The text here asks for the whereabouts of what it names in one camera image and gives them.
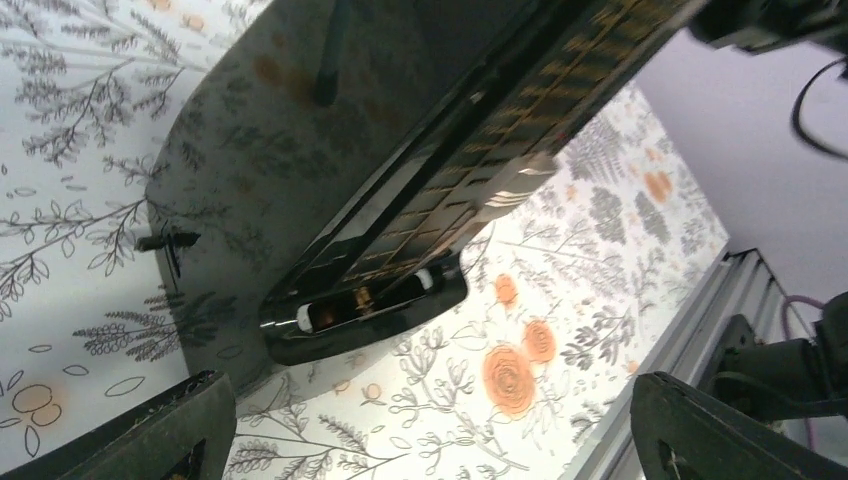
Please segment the black metronome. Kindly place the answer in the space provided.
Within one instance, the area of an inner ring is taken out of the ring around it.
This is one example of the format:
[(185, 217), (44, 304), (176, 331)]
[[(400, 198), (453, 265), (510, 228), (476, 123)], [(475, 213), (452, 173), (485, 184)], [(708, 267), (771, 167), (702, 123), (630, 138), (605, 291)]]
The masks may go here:
[(129, 355), (243, 391), (463, 301), (462, 248), (699, 1), (275, 1), (197, 85), (145, 194), (163, 297)]

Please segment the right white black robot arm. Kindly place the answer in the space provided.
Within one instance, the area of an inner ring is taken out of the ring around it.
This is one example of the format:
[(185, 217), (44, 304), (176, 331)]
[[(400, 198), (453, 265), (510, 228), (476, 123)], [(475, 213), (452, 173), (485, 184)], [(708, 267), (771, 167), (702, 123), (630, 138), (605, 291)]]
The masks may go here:
[(735, 47), (759, 55), (812, 43), (847, 53), (847, 3), (827, 0), (709, 1), (688, 29), (715, 49)]

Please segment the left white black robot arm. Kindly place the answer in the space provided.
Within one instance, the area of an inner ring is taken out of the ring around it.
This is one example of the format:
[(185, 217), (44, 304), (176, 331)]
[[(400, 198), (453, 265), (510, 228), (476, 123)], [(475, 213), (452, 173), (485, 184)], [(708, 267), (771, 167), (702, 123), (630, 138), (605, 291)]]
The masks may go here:
[[(821, 307), (818, 341), (748, 340), (735, 315), (697, 386), (661, 371), (633, 387), (630, 428), (649, 479), (843, 479), (844, 466), (769, 430), (776, 420), (847, 412), (847, 299)], [(201, 372), (12, 479), (218, 479), (235, 436), (228, 376)]]

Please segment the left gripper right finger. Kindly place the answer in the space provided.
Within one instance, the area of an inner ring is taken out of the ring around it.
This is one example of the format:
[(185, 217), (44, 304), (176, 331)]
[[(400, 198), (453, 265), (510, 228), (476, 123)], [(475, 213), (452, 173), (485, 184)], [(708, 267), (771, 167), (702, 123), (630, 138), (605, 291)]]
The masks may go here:
[(633, 385), (631, 432), (647, 479), (845, 479), (822, 457), (665, 372)]

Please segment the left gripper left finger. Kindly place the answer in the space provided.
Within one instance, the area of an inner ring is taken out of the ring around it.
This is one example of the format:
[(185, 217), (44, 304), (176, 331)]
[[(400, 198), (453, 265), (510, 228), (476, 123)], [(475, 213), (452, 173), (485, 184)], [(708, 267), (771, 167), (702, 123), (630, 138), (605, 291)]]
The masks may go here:
[(202, 371), (3, 479), (221, 479), (236, 430), (229, 376)]

